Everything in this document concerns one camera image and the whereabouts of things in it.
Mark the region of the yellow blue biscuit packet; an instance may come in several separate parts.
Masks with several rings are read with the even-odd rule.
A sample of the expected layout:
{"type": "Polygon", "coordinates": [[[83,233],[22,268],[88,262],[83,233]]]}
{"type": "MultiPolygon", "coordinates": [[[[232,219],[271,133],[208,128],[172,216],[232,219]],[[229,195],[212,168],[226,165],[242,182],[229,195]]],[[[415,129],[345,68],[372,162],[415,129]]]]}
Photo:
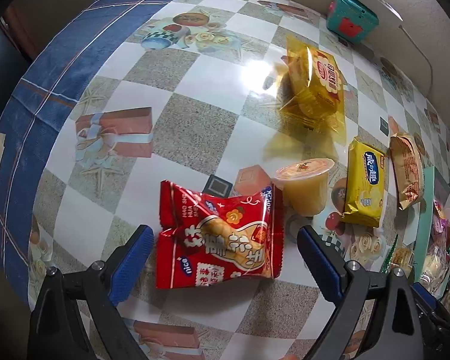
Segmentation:
{"type": "Polygon", "coordinates": [[[378,228],[384,191],[385,155],[354,138],[349,145],[343,221],[378,228]]]}

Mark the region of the red peanut snack bag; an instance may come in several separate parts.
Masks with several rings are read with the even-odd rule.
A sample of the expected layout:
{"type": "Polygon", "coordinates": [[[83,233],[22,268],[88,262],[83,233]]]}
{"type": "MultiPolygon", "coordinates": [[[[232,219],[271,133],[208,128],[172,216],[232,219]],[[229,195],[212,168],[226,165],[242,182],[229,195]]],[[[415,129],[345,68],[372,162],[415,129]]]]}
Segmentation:
{"type": "Polygon", "coordinates": [[[273,184],[249,196],[215,197],[163,180],[159,219],[158,289],[280,276],[284,205],[273,184]]]}

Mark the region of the yellow jelly cup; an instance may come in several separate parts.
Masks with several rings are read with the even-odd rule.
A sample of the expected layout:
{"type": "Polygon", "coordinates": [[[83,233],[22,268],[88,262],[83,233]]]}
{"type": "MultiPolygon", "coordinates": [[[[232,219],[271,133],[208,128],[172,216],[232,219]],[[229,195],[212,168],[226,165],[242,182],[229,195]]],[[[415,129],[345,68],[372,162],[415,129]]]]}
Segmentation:
{"type": "Polygon", "coordinates": [[[298,214],[315,216],[325,208],[328,176],[334,166],[330,158],[305,159],[277,170],[274,182],[298,214]]]}

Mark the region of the round bun clear bag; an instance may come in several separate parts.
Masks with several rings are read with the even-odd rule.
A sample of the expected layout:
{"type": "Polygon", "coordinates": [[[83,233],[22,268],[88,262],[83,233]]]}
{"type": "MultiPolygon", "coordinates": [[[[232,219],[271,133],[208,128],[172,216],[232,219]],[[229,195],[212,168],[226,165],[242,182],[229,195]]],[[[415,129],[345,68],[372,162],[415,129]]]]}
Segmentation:
{"type": "Polygon", "coordinates": [[[418,281],[427,291],[434,294],[444,281],[447,271],[446,258],[437,253],[429,253],[424,259],[423,270],[418,281]]]}

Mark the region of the pink snack bag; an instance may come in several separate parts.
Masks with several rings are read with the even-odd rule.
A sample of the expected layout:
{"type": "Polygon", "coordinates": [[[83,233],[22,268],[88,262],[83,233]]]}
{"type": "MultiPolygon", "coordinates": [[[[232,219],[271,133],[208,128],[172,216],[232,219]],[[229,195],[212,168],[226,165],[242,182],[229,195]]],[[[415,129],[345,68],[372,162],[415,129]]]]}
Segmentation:
{"type": "Polygon", "coordinates": [[[438,200],[433,200],[432,239],[446,248],[450,246],[450,215],[438,200]]]}

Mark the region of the small green clear snack pack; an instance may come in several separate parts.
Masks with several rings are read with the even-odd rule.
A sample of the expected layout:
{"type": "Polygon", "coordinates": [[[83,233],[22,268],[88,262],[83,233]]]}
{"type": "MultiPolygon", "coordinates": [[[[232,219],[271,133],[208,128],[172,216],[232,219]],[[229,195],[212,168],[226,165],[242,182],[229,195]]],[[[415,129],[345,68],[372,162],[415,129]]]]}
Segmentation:
{"type": "Polygon", "coordinates": [[[393,240],[392,247],[388,250],[385,260],[379,270],[380,273],[388,274],[395,268],[401,268],[408,277],[412,271],[414,262],[414,251],[409,246],[398,244],[398,235],[393,240]]]}

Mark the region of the teal white cardboard box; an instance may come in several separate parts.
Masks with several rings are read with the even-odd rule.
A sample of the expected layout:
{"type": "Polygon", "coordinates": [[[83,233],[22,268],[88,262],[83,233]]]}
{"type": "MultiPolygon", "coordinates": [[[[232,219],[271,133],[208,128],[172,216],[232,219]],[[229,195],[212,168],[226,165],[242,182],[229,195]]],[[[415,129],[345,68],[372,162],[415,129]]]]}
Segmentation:
{"type": "Polygon", "coordinates": [[[434,242],[432,239],[433,200],[438,200],[443,205],[446,215],[450,215],[450,187],[439,171],[434,166],[430,166],[424,169],[424,196],[419,204],[413,277],[414,281],[419,283],[427,254],[439,254],[446,258],[448,271],[439,289],[432,294],[436,300],[441,302],[441,298],[450,287],[450,246],[446,248],[444,244],[434,242]]]}

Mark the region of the orange beige cracker packet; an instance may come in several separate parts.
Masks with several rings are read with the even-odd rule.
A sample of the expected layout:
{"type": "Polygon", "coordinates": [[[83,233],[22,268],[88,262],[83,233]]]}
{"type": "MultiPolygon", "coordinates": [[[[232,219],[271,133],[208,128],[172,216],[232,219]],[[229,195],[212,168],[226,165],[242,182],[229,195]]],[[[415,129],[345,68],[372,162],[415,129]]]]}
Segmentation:
{"type": "Polygon", "coordinates": [[[389,150],[397,185],[398,208],[404,211],[424,195],[423,163],[415,140],[409,134],[392,135],[389,150]]]}

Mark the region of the yellow transparent cracker pack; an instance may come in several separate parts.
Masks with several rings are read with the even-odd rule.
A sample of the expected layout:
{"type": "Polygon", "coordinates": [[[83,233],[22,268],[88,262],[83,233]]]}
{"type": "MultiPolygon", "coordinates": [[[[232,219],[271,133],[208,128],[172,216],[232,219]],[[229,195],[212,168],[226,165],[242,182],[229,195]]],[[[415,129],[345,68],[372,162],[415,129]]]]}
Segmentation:
{"type": "Polygon", "coordinates": [[[305,146],[311,158],[338,161],[346,143],[345,78],[335,58],[297,38],[286,36],[286,55],[278,73],[277,95],[268,106],[279,131],[305,146]]]}

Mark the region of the checkered patterned tablecloth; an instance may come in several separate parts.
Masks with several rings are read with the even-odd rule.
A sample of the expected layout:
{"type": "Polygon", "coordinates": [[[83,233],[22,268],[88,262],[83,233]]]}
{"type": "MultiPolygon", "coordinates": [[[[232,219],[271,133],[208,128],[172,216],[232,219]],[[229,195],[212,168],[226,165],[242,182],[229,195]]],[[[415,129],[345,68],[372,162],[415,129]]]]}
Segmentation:
{"type": "Polygon", "coordinates": [[[401,212],[385,182],[379,228],[339,223],[348,147],[322,149],[279,112],[289,96],[280,72],[286,39],[332,54],[344,74],[346,138],[385,150],[402,129],[450,193],[450,132],[432,104],[392,63],[349,46],[325,18],[289,0],[171,0],[139,19],[96,70],[65,120],[40,178],[29,244],[28,299],[49,267],[76,272],[106,259],[141,224],[159,232],[162,180],[236,195],[245,176],[273,176],[306,158],[335,162],[325,209],[312,225],[367,269],[393,243],[416,243],[419,209],[401,212]]]}

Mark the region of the teal toy box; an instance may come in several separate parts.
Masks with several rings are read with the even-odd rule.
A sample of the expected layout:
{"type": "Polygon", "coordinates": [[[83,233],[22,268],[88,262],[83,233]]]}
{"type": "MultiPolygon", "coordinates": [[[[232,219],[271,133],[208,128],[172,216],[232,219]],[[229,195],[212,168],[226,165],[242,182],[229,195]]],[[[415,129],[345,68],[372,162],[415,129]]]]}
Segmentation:
{"type": "Polygon", "coordinates": [[[352,44],[360,43],[379,23],[359,0],[333,0],[328,8],[327,29],[352,44]]]}

